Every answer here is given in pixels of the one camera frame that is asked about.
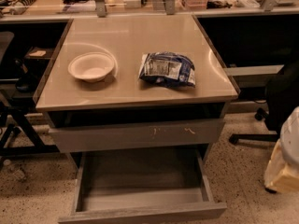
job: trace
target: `cabinet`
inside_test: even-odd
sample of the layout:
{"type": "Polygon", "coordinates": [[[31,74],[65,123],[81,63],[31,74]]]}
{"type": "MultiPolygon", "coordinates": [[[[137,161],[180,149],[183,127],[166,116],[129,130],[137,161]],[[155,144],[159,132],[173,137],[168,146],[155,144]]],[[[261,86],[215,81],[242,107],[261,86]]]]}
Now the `cabinet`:
{"type": "Polygon", "coordinates": [[[74,20],[36,106],[60,151],[71,161],[81,154],[74,209],[60,223],[218,217],[226,204],[213,201],[203,163],[236,97],[190,15],[74,20]],[[108,82],[67,73],[72,59],[98,49],[117,61],[108,82]],[[138,79],[142,54],[159,50],[192,59],[195,89],[138,79]]]}

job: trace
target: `drawer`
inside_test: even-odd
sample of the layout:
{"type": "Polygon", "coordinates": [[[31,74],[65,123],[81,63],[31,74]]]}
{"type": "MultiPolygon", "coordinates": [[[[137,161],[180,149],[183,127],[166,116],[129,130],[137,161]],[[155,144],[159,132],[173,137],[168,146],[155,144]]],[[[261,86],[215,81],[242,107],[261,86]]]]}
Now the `drawer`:
{"type": "Polygon", "coordinates": [[[61,152],[215,143],[223,119],[128,123],[50,129],[61,152]]]}
{"type": "Polygon", "coordinates": [[[162,223],[219,217],[195,147],[86,152],[74,210],[59,223],[162,223]]]}

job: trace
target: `open drawer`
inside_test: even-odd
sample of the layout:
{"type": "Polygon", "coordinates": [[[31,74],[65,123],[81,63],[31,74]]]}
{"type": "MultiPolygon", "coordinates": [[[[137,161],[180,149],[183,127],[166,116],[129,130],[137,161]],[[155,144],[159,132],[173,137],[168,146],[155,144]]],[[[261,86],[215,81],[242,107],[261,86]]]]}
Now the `open drawer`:
{"type": "Polygon", "coordinates": [[[195,147],[152,147],[84,153],[75,205],[59,223],[161,223],[216,218],[195,147]]]}

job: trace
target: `paper bowl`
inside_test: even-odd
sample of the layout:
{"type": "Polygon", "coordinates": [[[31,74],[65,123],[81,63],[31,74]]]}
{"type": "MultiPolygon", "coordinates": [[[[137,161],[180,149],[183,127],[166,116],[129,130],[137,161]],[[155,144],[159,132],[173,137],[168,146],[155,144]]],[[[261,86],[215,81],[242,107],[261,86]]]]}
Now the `paper bowl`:
{"type": "Polygon", "coordinates": [[[76,57],[68,65],[68,72],[74,78],[94,83],[104,79],[114,66],[115,61],[109,54],[91,52],[76,57]]]}

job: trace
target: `metal frame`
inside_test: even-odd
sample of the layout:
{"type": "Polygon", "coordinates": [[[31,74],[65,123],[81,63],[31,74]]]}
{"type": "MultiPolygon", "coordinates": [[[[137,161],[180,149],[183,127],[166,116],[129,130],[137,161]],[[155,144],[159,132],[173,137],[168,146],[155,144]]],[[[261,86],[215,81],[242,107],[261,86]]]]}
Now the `metal frame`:
{"type": "Polygon", "coordinates": [[[166,0],[165,1],[165,10],[167,15],[172,15],[176,13],[175,8],[176,0],[166,0]]]}
{"type": "Polygon", "coordinates": [[[59,152],[59,149],[55,145],[45,145],[41,140],[31,123],[25,117],[23,111],[14,107],[5,107],[1,110],[4,115],[11,115],[12,118],[18,123],[21,129],[25,132],[27,137],[33,143],[31,147],[6,147],[6,143],[11,133],[17,135],[20,133],[20,129],[14,124],[9,124],[6,131],[3,133],[0,140],[0,156],[16,156],[26,154],[37,153],[54,153],[59,152]]]}
{"type": "Polygon", "coordinates": [[[105,17],[107,14],[105,0],[94,0],[96,6],[96,14],[99,18],[105,17]]]}

